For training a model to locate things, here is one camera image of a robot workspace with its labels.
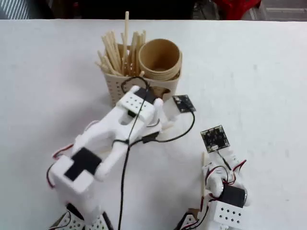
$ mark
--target circuit board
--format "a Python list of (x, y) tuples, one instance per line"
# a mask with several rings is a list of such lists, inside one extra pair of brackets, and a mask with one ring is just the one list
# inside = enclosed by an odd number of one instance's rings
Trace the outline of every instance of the circuit board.
[(201, 137), (205, 143), (208, 153), (230, 146), (222, 126), (217, 126), (202, 131)]
[(173, 96), (174, 102), (181, 113), (195, 112), (196, 109), (187, 95)]

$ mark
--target wire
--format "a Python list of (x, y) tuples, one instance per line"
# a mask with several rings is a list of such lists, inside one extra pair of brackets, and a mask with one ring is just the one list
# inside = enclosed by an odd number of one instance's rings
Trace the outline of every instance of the wire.
[(125, 143), (127, 143), (128, 145), (128, 149), (127, 149), (127, 153), (126, 153), (126, 157), (125, 157), (125, 162), (124, 162), (124, 167), (123, 167), (123, 172), (121, 174), (121, 182), (120, 182), (120, 210), (119, 210), (119, 218), (118, 218), (118, 230), (120, 230), (120, 227), (121, 227), (121, 219), (122, 219), (122, 212), (123, 212), (123, 204), (124, 204), (124, 182), (125, 182), (125, 173), (126, 173), (126, 167), (127, 167), (127, 163), (128, 163), (128, 158), (129, 158), (129, 153), (130, 153), (130, 148), (135, 145), (136, 143), (140, 142), (140, 140), (137, 140), (135, 142), (133, 142), (131, 145), (130, 145), (130, 136), (132, 134), (132, 131), (133, 131), (133, 128), (136, 124), (136, 121), (140, 115), (140, 112), (141, 112), (141, 109), (144, 105), (144, 102), (145, 102), (145, 99), (146, 99), (146, 96), (147, 96), (147, 93), (148, 93), (148, 90), (149, 90), (149, 84), (146, 82), (146, 93), (145, 93), (145, 96), (144, 96), (144, 99), (143, 99), (143, 102), (140, 106), (140, 109), (139, 109), (139, 112), (138, 114), (136, 115), (135, 117), (135, 120), (134, 120), (134, 123), (132, 125), (132, 128), (131, 128), (131, 131), (129, 133), (129, 136), (128, 136), (128, 139), (126, 141), (124, 141)]
[(73, 144), (69, 144), (69, 145), (57, 150), (55, 153), (52, 154), (52, 158), (57, 160), (60, 156), (63, 155), (63, 154), (60, 154), (61, 152), (69, 150), (71, 147), (73, 147)]
[(180, 230), (191, 230), (191, 229), (195, 229), (195, 228), (199, 227), (199, 226), (202, 224), (202, 222), (204, 221), (204, 219), (206, 218), (207, 213), (208, 213), (208, 210), (209, 210), (209, 205), (207, 205), (205, 215), (203, 216), (203, 218), (201, 219), (201, 221), (199, 222), (199, 224), (197, 224), (197, 225), (195, 225), (195, 226), (193, 226), (193, 227), (186, 227), (186, 226), (184, 226), (184, 227), (183, 227), (182, 229), (180, 229)]
[(227, 180), (226, 182), (228, 183), (228, 172), (227, 172), (227, 169), (222, 166), (222, 165), (219, 165), (219, 166), (215, 166), (214, 168), (212, 168), (211, 170), (208, 170), (206, 176), (205, 176), (205, 184), (207, 184), (207, 179), (209, 178), (210, 174), (214, 172), (214, 170), (216, 170), (217, 168), (223, 168), (227, 174)]
[(146, 126), (147, 128), (152, 128), (152, 127), (155, 127), (155, 126), (157, 126), (158, 124), (160, 123), (160, 119), (158, 119), (158, 121), (157, 121), (157, 123), (156, 124), (154, 124), (154, 125), (151, 125), (151, 126)]
[(51, 167), (53, 166), (54, 164), (50, 165), (49, 168), (47, 169), (47, 172), (46, 172), (46, 179), (47, 179), (47, 182), (48, 182), (48, 185), (51, 189), (54, 189), (54, 185), (51, 183), (50, 179), (49, 179), (49, 171), (51, 169)]
[(245, 164), (246, 161), (247, 161), (247, 160), (242, 161), (240, 164), (238, 164), (237, 166), (235, 166), (235, 167), (232, 169), (232, 171), (235, 171), (238, 167), (240, 167), (240, 168), (239, 168), (239, 172), (240, 172), (241, 167)]
[(183, 228), (181, 228), (180, 230), (184, 230), (184, 229), (187, 229), (189, 227), (192, 227), (193, 225), (197, 224), (198, 221), (200, 221), (199, 219), (197, 221), (195, 221), (194, 223), (191, 223), (191, 224), (187, 224), (186, 226), (184, 226)]
[(219, 154), (219, 156), (223, 159), (223, 162), (224, 162), (224, 164), (227, 166), (227, 168), (228, 168), (229, 170), (231, 170), (231, 168), (230, 168), (229, 164), (227, 163), (227, 161), (225, 160), (225, 158), (222, 157), (222, 155), (219, 153), (219, 150), (217, 150), (216, 152), (217, 152), (217, 154)]
[(89, 124), (87, 125), (87, 127), (85, 127), (84, 131), (88, 130), (92, 125), (94, 125), (94, 124), (96, 124), (96, 123), (98, 123), (98, 122), (99, 122), (99, 120), (92, 121), (91, 123), (89, 123)]
[(188, 106), (187, 104), (185, 104), (184, 101), (182, 101), (182, 102), (183, 102), (183, 104), (186, 106), (186, 108), (189, 109), (189, 111), (191, 112), (191, 114), (192, 114), (192, 116), (193, 116), (193, 121), (192, 121), (191, 126), (187, 129), (187, 131), (185, 131), (183, 134), (181, 134), (181, 135), (179, 135), (179, 136), (177, 136), (177, 137), (174, 137), (174, 138), (171, 138), (171, 139), (168, 139), (168, 140), (156, 140), (156, 139), (153, 139), (153, 140), (151, 140), (151, 141), (159, 142), (159, 143), (166, 143), (166, 142), (170, 142), (170, 141), (173, 141), (173, 140), (177, 140), (177, 139), (183, 137), (184, 135), (186, 135), (188, 132), (191, 131), (191, 129), (193, 128), (194, 123), (195, 123), (195, 115), (194, 115), (193, 111), (189, 108), (189, 106)]
[(208, 210), (209, 210), (209, 206), (207, 206), (207, 208), (206, 208), (206, 212), (205, 212), (205, 215), (203, 216), (203, 218), (201, 219), (201, 221), (199, 222), (199, 224), (198, 224), (198, 225), (195, 225), (195, 226), (194, 226), (194, 227), (192, 227), (192, 228), (189, 228), (189, 230), (191, 230), (191, 229), (195, 229), (195, 228), (197, 228), (199, 225), (201, 225), (201, 224), (202, 224), (203, 220), (204, 220), (204, 219), (205, 219), (205, 217), (207, 216)]
[(139, 76), (135, 76), (135, 77), (128, 78), (127, 80), (124, 80), (124, 81), (121, 83), (120, 87), (121, 87), (121, 90), (122, 90), (123, 93), (127, 93), (127, 91), (124, 89), (124, 87), (125, 87), (125, 85), (126, 85), (129, 81), (131, 81), (131, 80), (133, 80), (133, 79), (140, 79), (140, 80), (142, 80), (142, 81), (145, 83), (145, 85), (146, 85), (145, 88), (146, 88), (147, 90), (149, 89), (150, 84), (149, 84), (144, 78), (139, 77)]
[(231, 184), (234, 184), (235, 182), (236, 182), (236, 175), (234, 174), (234, 180), (231, 182), (225, 182), (225, 184), (231, 185)]
[(68, 212), (68, 214), (69, 214), (69, 221), (68, 221), (67, 224), (65, 224), (65, 225), (63, 225), (63, 226), (51, 227), (51, 228), (49, 228), (49, 229), (47, 229), (47, 230), (62, 229), (62, 228), (64, 228), (64, 227), (67, 227), (67, 226), (71, 223), (71, 213)]

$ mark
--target white bracket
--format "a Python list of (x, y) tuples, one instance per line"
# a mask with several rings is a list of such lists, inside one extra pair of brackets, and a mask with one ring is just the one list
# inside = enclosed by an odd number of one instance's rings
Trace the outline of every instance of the white bracket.
[(245, 210), (221, 201), (212, 201), (209, 206), (207, 221), (214, 221), (236, 229), (243, 229)]

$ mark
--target cup rim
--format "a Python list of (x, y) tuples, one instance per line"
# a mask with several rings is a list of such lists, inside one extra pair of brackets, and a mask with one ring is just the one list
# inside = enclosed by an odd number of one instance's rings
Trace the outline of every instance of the cup rim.
[[(179, 53), (179, 58), (178, 58), (176, 64), (175, 64), (173, 67), (171, 67), (171, 68), (169, 68), (169, 69), (167, 69), (167, 70), (164, 70), (164, 71), (156, 71), (156, 70), (152, 70), (152, 69), (147, 68), (147, 67), (144, 65), (144, 63), (142, 62), (141, 58), (140, 58), (140, 57), (141, 57), (141, 51), (143, 50), (143, 48), (144, 48), (146, 45), (148, 45), (149, 43), (154, 42), (154, 41), (157, 41), (157, 40), (164, 40), (164, 41), (168, 41), (168, 42), (174, 44), (175, 47), (176, 47), (177, 50), (178, 50), (178, 53)], [(163, 75), (169, 74), (169, 73), (172, 72), (174, 69), (177, 69), (177, 66), (178, 66), (178, 65), (180, 66), (180, 63), (181, 63), (181, 62), (180, 62), (180, 60), (181, 60), (181, 52), (180, 52), (179, 47), (178, 47), (174, 42), (172, 42), (172, 41), (170, 41), (170, 40), (168, 40), (168, 39), (164, 39), (164, 38), (153, 39), (153, 40), (151, 40), (151, 41), (145, 43), (144, 45), (142, 45), (142, 47), (141, 47), (140, 50), (139, 50), (138, 57), (139, 57), (140, 66), (142, 66), (142, 68), (144, 68), (147, 72), (151, 72), (151, 73), (153, 73), (154, 75), (157, 74), (157, 75), (159, 75), (159, 76), (163, 76)]]

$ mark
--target bamboo skewer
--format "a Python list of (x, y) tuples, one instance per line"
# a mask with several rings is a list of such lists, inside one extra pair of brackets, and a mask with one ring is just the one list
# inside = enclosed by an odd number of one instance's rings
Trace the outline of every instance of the bamboo skewer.
[(143, 30), (143, 45), (146, 43), (146, 30)]
[(126, 52), (123, 54), (123, 58), (124, 58), (124, 62), (126, 63), (126, 69), (127, 69), (127, 74), (130, 75), (131, 71), (130, 71), (130, 62), (129, 62), (129, 58), (128, 58), (128, 54), (127, 54), (127, 41), (125, 39), (125, 36), (123, 33), (120, 33), (121, 35), (121, 39), (123, 40), (123, 45), (126, 48)]
[(114, 53), (114, 51), (111, 47), (111, 44), (110, 44), (108, 37), (107, 36), (102, 37), (102, 41), (105, 44), (106, 51), (107, 51), (107, 53), (108, 53), (108, 55), (111, 59), (112, 65), (114, 66), (114, 69), (116, 71), (120, 71), (120, 67), (119, 67), (118, 63), (116, 62), (115, 53)]
[(115, 70), (113, 69), (113, 67), (112, 67), (112, 65), (111, 65), (111, 63), (110, 63), (110, 61), (109, 61), (109, 59), (107, 58), (107, 56), (104, 56), (103, 58), (104, 58), (104, 61), (105, 61), (106, 64), (107, 64), (107, 66), (109, 67), (111, 73), (114, 74), (114, 75), (121, 76), (120, 73), (118, 73), (117, 71), (115, 71)]
[(129, 52), (129, 60), (132, 64), (132, 73), (135, 73), (135, 47), (136, 47), (136, 39), (137, 39), (137, 33), (133, 33), (131, 46), (130, 46), (130, 52)]
[(136, 43), (136, 58), (135, 58), (135, 74), (138, 76), (140, 73), (139, 66), (139, 50), (140, 50), (141, 36), (137, 33), (137, 43)]
[(118, 60), (119, 66), (121, 66), (122, 63), (121, 63), (121, 58), (120, 58), (119, 49), (118, 49), (118, 45), (117, 45), (117, 42), (116, 42), (116, 38), (115, 38), (115, 33), (114, 33), (114, 31), (112, 31), (111, 34), (112, 34), (112, 38), (113, 38), (113, 42), (114, 42), (116, 58), (117, 58), (117, 60)]
[(115, 39), (114, 31), (107, 32), (102, 36), (102, 41), (106, 48), (104, 56), (98, 51), (98, 56), (101, 64), (95, 63), (102, 71), (119, 76), (138, 76), (140, 74), (139, 65), (139, 50), (145, 44), (146, 31), (143, 30), (141, 34), (133, 33), (131, 45), (128, 52), (128, 23), (129, 12), (125, 13), (125, 31), (121, 33), (123, 41), (122, 53), (119, 52), (118, 44)]

